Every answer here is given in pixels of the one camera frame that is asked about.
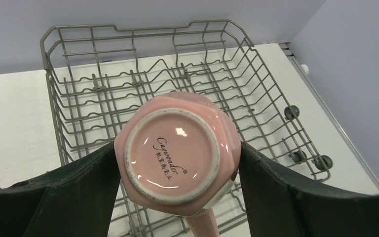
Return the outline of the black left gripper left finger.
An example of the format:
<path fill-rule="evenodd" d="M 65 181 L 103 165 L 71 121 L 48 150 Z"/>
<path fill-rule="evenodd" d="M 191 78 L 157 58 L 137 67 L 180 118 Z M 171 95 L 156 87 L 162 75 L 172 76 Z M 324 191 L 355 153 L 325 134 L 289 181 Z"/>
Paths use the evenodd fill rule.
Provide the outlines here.
<path fill-rule="evenodd" d="M 114 145 L 0 188 L 0 237 L 105 237 L 120 183 Z"/>

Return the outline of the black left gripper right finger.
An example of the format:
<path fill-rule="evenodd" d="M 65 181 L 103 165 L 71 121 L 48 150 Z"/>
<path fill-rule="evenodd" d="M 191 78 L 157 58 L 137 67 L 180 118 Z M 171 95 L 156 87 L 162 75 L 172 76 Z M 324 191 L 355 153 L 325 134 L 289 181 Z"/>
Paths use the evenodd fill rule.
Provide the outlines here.
<path fill-rule="evenodd" d="M 241 144 L 239 176 L 253 237 L 379 237 L 379 195 L 309 179 Z"/>

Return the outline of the pink mug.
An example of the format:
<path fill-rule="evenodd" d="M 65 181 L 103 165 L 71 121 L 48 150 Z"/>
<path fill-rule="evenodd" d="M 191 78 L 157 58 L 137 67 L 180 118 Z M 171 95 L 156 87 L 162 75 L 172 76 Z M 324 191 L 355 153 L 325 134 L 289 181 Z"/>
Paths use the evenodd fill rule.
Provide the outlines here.
<path fill-rule="evenodd" d="M 210 99 L 191 92 L 153 97 L 117 135 L 114 151 L 134 203 L 185 218 L 197 237 L 219 235 L 213 206 L 234 184 L 241 142 Z"/>

